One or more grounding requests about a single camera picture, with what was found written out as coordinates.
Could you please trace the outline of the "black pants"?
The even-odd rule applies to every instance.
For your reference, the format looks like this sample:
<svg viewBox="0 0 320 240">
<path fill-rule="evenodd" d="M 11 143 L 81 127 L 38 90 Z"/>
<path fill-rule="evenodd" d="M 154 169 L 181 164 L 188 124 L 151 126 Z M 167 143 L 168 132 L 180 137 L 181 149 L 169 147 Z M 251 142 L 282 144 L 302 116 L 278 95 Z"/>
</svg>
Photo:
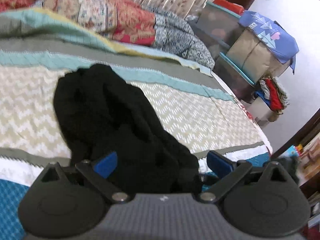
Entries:
<svg viewBox="0 0 320 240">
<path fill-rule="evenodd" d="M 197 158 L 163 128 L 142 90 L 110 66 L 61 77 L 53 106 L 71 165 L 116 152 L 108 180 L 126 193 L 201 192 Z"/>
</svg>

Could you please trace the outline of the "chevron patterned bedsheet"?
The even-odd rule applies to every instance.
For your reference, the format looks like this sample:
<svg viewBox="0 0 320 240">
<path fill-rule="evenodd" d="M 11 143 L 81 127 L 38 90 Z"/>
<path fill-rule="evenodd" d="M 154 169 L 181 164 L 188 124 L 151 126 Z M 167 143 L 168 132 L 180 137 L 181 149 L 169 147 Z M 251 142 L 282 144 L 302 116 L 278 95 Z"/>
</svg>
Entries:
<svg viewBox="0 0 320 240">
<path fill-rule="evenodd" d="M 94 80 L 125 102 L 137 87 L 162 127 L 193 154 L 222 150 L 260 165 L 267 140 L 244 105 L 212 71 L 195 62 L 119 45 L 46 10 L 1 13 L 1 239 L 23 239 L 18 203 L 51 161 L 69 165 L 53 97 L 59 78 L 101 63 Z"/>
</svg>

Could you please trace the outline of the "white cardboard box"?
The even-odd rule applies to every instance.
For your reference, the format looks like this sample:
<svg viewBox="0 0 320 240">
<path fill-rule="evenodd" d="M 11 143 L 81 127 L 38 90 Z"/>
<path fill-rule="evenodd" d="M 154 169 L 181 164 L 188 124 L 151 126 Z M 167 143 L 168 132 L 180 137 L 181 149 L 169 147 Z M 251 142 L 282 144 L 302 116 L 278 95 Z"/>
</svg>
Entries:
<svg viewBox="0 0 320 240">
<path fill-rule="evenodd" d="M 277 121 L 279 117 L 277 112 L 272 111 L 260 97 L 256 98 L 249 105 L 248 111 L 261 128 L 267 126 L 271 122 Z"/>
</svg>

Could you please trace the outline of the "pile of colourful clothes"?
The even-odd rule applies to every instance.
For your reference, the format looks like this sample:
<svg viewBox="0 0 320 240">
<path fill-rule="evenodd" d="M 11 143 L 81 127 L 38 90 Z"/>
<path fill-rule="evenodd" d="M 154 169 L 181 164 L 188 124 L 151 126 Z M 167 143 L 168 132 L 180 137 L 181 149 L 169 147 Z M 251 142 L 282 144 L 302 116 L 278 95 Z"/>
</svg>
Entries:
<svg viewBox="0 0 320 240">
<path fill-rule="evenodd" d="M 290 104 L 289 94 L 276 76 L 260 79 L 253 98 L 260 98 L 277 115 L 282 115 Z"/>
</svg>

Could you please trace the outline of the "translucent teal storage box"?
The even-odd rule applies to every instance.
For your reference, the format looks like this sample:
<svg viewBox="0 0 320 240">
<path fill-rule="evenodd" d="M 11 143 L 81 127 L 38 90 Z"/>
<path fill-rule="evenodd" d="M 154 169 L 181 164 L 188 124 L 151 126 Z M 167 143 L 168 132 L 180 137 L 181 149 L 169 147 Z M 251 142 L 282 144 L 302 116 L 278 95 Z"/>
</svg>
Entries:
<svg viewBox="0 0 320 240">
<path fill-rule="evenodd" d="M 259 80 L 265 75 L 280 76 L 290 61 L 280 63 L 264 42 L 238 23 L 239 18 L 208 2 L 199 18 L 189 24 L 210 51 L 214 73 L 238 99 L 250 102 Z"/>
</svg>

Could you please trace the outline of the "blue white patterned blanket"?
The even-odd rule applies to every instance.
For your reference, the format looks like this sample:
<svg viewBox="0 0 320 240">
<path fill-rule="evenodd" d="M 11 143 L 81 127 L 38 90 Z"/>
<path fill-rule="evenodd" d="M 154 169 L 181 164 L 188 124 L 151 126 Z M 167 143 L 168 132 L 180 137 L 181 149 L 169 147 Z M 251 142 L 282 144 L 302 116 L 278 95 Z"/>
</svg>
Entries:
<svg viewBox="0 0 320 240">
<path fill-rule="evenodd" d="M 215 61 L 206 45 L 195 35 L 190 24 L 171 11 L 142 6 L 155 15 L 155 41 L 152 47 L 213 69 Z"/>
</svg>

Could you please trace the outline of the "blue printed cloth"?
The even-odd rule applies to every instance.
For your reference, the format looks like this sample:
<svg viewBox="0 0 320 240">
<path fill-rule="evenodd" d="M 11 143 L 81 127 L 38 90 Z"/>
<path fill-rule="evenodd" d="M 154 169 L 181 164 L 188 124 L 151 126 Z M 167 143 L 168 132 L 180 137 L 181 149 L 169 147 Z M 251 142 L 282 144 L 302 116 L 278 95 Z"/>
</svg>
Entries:
<svg viewBox="0 0 320 240">
<path fill-rule="evenodd" d="M 271 54 L 282 64 L 289 62 L 293 74 L 296 68 L 296 55 L 299 52 L 294 37 L 288 34 L 276 21 L 258 12 L 245 10 L 239 24 L 250 30 L 259 41 L 267 46 Z"/>
</svg>

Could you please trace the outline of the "red floral quilt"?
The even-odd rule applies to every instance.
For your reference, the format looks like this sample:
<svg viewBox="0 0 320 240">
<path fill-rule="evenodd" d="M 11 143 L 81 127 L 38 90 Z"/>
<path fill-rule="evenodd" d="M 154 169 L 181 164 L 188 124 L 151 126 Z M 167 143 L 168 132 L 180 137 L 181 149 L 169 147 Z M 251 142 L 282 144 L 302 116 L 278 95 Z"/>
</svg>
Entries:
<svg viewBox="0 0 320 240">
<path fill-rule="evenodd" d="M 109 39 L 151 46 L 156 16 L 130 0 L 1 0 L 1 11 L 41 7 Z"/>
</svg>

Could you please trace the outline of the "red bag on box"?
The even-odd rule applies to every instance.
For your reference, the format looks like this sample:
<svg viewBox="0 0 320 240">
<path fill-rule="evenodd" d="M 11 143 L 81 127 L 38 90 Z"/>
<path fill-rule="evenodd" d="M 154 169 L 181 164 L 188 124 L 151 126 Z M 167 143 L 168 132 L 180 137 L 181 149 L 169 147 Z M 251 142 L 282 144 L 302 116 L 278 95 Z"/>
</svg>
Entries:
<svg viewBox="0 0 320 240">
<path fill-rule="evenodd" d="M 245 11 L 242 5 L 238 5 L 236 3 L 229 2 L 227 0 L 214 0 L 213 3 L 215 5 L 221 6 L 227 10 L 230 10 L 238 15 L 242 15 Z"/>
</svg>

